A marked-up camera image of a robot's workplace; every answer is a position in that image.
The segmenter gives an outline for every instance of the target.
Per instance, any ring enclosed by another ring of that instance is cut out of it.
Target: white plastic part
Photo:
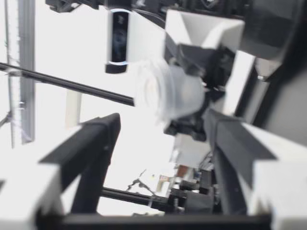
[[[244,21],[196,13],[168,10],[165,30],[176,44],[217,49],[223,45],[236,52]]]
[[[0,193],[0,229],[36,230],[36,215],[62,215],[60,168],[33,164],[12,173]]]
[[[164,60],[147,61],[140,66],[134,100],[156,121],[169,122],[198,111],[204,88],[199,77],[187,76],[180,67],[170,67]]]
[[[223,114],[234,115],[253,70],[255,56],[237,51],[231,76],[226,84]]]
[[[306,167],[307,161],[256,162],[248,213],[272,214],[273,230],[307,229]]]
[[[195,141],[189,135],[177,134],[170,162],[198,169],[209,152],[208,142]]]

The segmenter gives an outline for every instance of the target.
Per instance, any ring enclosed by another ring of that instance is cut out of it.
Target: black metal rod
[[[67,215],[42,217],[39,230],[269,230],[269,216],[244,215],[165,215],[141,217],[102,217],[100,215]]]
[[[26,78],[34,79],[43,83],[60,86],[69,90],[78,91],[81,93],[89,94],[96,97],[101,97],[117,103],[134,106],[133,98],[118,93],[101,90],[95,87],[79,84],[73,81],[56,78],[47,74],[38,73],[26,70],[17,66],[8,65],[0,62],[0,71],[8,71],[8,69],[15,69],[21,72],[21,75]]]
[[[112,188],[103,188],[101,196],[121,201],[132,202],[139,205],[148,205],[151,200],[151,197],[148,195],[130,193]]]

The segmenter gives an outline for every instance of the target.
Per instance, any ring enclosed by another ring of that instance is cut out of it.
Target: black plastic part
[[[127,40],[129,13],[112,12],[112,58],[111,61],[121,63],[127,61]]]
[[[204,131],[203,113],[211,102],[215,102],[224,95],[223,91],[214,89],[205,93],[205,99],[201,109],[191,115],[172,120],[170,125],[165,128],[164,133],[175,136],[177,133],[190,135],[194,140],[206,141],[207,136]]]
[[[88,5],[93,9],[98,10],[99,5],[102,4],[102,0],[46,0],[46,4],[50,6],[50,9],[58,13],[72,12],[77,7],[72,7],[73,3]]]
[[[131,0],[105,0],[105,6],[109,8],[120,7],[120,8],[131,8]]]
[[[209,189],[212,187],[212,171],[201,170],[200,177],[200,193],[208,194]]]
[[[223,214],[246,215],[247,207],[237,173],[219,148],[214,150],[213,162]]]
[[[121,95],[121,94],[114,93],[114,92],[109,92],[106,90],[94,88],[94,87],[87,86],[87,85],[82,85],[82,84],[79,84],[73,81],[56,78],[56,77],[53,77],[47,74],[29,71],[29,70],[26,70],[26,69],[23,69],[17,66],[11,66],[5,63],[0,63],[1,71],[7,71],[8,69],[18,70],[19,71],[17,73],[18,76],[21,74],[23,77],[34,79],[36,81],[40,81],[43,83],[60,86],[60,87],[63,87],[69,90],[74,90],[74,91],[89,94],[92,96],[101,97],[101,98],[111,100],[117,103],[134,106],[132,97],[128,97],[128,96]]]
[[[213,151],[219,147],[232,167],[252,188],[254,161],[275,160],[274,154],[255,139],[239,120],[233,117],[208,109],[204,121],[205,131]]]
[[[117,66],[112,64],[106,64],[106,73],[118,74],[124,73],[127,70],[127,65]]]
[[[100,215],[49,216],[38,230],[270,230],[268,216],[165,215],[102,217]]]
[[[184,203],[186,202],[187,193],[185,191],[172,188],[168,197],[168,204],[172,207],[175,207],[175,199],[178,201],[179,207],[184,207]]]
[[[217,50],[176,44],[168,34],[166,34],[165,49],[168,49],[165,60],[168,62],[169,54],[171,54],[188,75],[204,78],[218,64]]]
[[[251,1],[240,49],[282,62],[303,20],[304,8],[304,0]]]
[[[139,205],[150,205],[151,208],[158,209],[163,212],[172,210],[172,206],[167,203],[168,199],[161,196],[148,196],[111,188],[103,188],[101,191],[101,196],[126,202],[132,202]]]
[[[106,172],[111,163],[112,152],[120,132],[119,114],[95,118],[85,122],[86,126],[105,125],[108,136],[101,142],[105,143],[103,151],[87,166],[81,175],[76,195],[71,207],[71,213],[96,213],[100,190],[106,178]]]
[[[46,4],[50,6],[50,9],[58,13],[72,12],[75,8],[71,6],[75,3],[73,0],[46,0]]]
[[[192,191],[192,190],[199,190],[200,185],[196,184],[196,183],[189,182],[189,181],[181,181],[179,188],[180,188],[180,190]]]
[[[186,214],[211,214],[213,203],[213,196],[188,191],[184,212]]]
[[[85,123],[80,131],[44,157],[40,163],[58,164],[60,166],[61,188],[64,191],[77,175],[97,159],[100,159],[106,148],[113,149],[119,131],[119,114],[96,118],[90,123]],[[101,167],[107,168],[111,161],[111,154],[106,154],[103,158],[104,162]]]

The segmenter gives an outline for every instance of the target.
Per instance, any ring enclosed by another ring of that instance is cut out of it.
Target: cable
[[[133,10],[138,12],[138,13],[143,13],[143,14],[147,14],[147,15],[153,16],[156,19],[158,19],[158,20],[162,21],[163,23],[165,23],[165,20],[163,18],[161,18],[158,14],[151,13],[149,11],[140,10],[140,9],[133,9]]]
[[[0,121],[0,128],[1,128],[4,124],[9,123],[11,116],[12,116],[12,114],[11,114],[11,112],[9,111],[9,112],[6,114],[6,116]]]
[[[137,179],[135,179],[131,184],[128,185],[128,188],[126,189],[126,191],[129,191],[134,185],[139,184],[140,188],[145,188],[146,190],[148,190],[151,194],[153,194],[155,196],[155,193],[150,189],[150,187],[148,187],[146,184],[144,184],[140,180],[140,177],[144,174],[144,172],[146,172],[146,170],[147,169],[145,169],[143,172],[141,172],[139,177]]]
[[[201,0],[202,4],[204,5],[204,7],[206,9],[212,9],[214,6],[216,6],[216,4],[219,2],[218,0],[213,0],[212,2],[210,2],[209,4],[205,3],[204,0]]]

